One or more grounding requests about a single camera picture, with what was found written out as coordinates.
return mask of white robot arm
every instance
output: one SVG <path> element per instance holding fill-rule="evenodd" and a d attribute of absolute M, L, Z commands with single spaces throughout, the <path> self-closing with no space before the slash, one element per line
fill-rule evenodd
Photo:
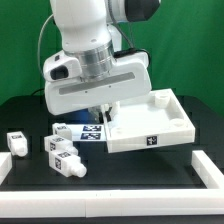
<path fill-rule="evenodd" d="M 148 55 L 121 48 L 110 23 L 151 17 L 159 0 L 50 0 L 63 50 L 44 64 L 49 111 L 63 114 L 147 94 Z"/>

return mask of black label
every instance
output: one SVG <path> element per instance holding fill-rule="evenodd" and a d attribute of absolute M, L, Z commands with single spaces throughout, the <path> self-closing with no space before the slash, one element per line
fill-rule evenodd
<path fill-rule="evenodd" d="M 147 137 L 147 145 L 148 146 L 157 145 L 157 144 L 158 144 L 158 137 L 157 136 Z"/>
<path fill-rule="evenodd" d="M 83 127 L 83 131 L 88 131 L 88 132 L 90 132 L 90 131 L 101 131 L 101 129 L 102 129 L 102 127 L 101 126 L 93 126 L 93 125 L 91 125 L 91 126 L 84 126 Z"/>
<path fill-rule="evenodd" d="M 64 153 L 58 154 L 58 156 L 60 156 L 61 158 L 66 158 L 66 157 L 71 156 L 71 154 L 64 152 Z"/>
<path fill-rule="evenodd" d="M 61 170 L 61 160 L 55 158 L 55 167 L 58 168 L 59 170 Z"/>
<path fill-rule="evenodd" d="M 22 135 L 13 135 L 12 139 L 18 139 L 18 138 L 22 138 Z"/>
<path fill-rule="evenodd" d="M 56 145 L 54 143 L 50 143 L 50 151 L 56 150 Z"/>
<path fill-rule="evenodd" d="M 55 138 L 55 139 L 52 139 L 52 141 L 54 141 L 54 142 L 62 142 L 62 141 L 64 141 L 64 139 L 63 138 Z"/>
<path fill-rule="evenodd" d="M 100 133 L 83 133 L 81 136 L 82 140 L 100 140 Z"/>
<path fill-rule="evenodd" d="M 57 127 L 58 130 L 63 130 L 63 129 L 67 129 L 66 126 L 60 126 L 60 127 Z"/>

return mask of black cable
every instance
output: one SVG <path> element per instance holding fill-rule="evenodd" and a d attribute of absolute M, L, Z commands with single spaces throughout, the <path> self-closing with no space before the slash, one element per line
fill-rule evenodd
<path fill-rule="evenodd" d="M 34 96 L 36 93 L 41 92 L 41 91 L 44 91 L 44 88 L 41 88 L 41 89 L 38 89 L 38 90 L 34 91 L 34 92 L 31 94 L 31 96 Z"/>
<path fill-rule="evenodd" d="M 116 19 L 114 18 L 111 0 L 108 0 L 108 9 L 109 9 L 109 13 L 110 13 L 110 18 L 112 19 L 114 26 L 117 28 L 117 30 L 120 32 L 120 34 L 123 36 L 123 38 L 128 42 L 128 45 L 130 46 L 130 48 L 134 48 L 133 43 L 129 40 L 129 38 L 126 36 L 126 34 L 121 30 Z"/>

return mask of white border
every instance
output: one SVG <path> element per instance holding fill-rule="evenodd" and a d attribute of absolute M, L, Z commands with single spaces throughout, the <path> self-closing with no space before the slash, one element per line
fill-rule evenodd
<path fill-rule="evenodd" d="M 224 214 L 224 176 L 203 151 L 192 165 L 209 189 L 0 192 L 0 218 Z"/>

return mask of white block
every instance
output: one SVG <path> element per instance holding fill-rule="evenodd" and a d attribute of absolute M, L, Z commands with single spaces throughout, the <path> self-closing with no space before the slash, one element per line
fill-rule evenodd
<path fill-rule="evenodd" d="M 81 164 L 80 157 L 64 150 L 49 152 L 49 166 L 65 177 L 70 177 L 72 175 L 84 177 L 87 172 L 86 167 Z"/>
<path fill-rule="evenodd" d="M 78 155 L 78 150 L 73 146 L 73 142 L 59 135 L 51 135 L 44 138 L 45 151 L 64 150 L 74 155 Z"/>
<path fill-rule="evenodd" d="M 0 185 L 12 168 L 11 153 L 0 153 Z"/>
<path fill-rule="evenodd" d="M 97 191 L 86 198 L 86 217 L 122 216 L 122 200 L 115 192 Z"/>
<path fill-rule="evenodd" d="M 7 142 L 13 156 L 24 157 L 27 155 L 27 140 L 21 131 L 7 133 Z"/>
<path fill-rule="evenodd" d="M 72 131 L 65 123 L 55 123 L 52 125 L 53 135 L 59 135 L 72 141 Z"/>
<path fill-rule="evenodd" d="M 0 218 L 85 217 L 84 192 L 0 192 Z"/>
<path fill-rule="evenodd" d="M 194 151 L 192 166 L 208 189 L 224 189 L 224 176 L 204 151 Z"/>

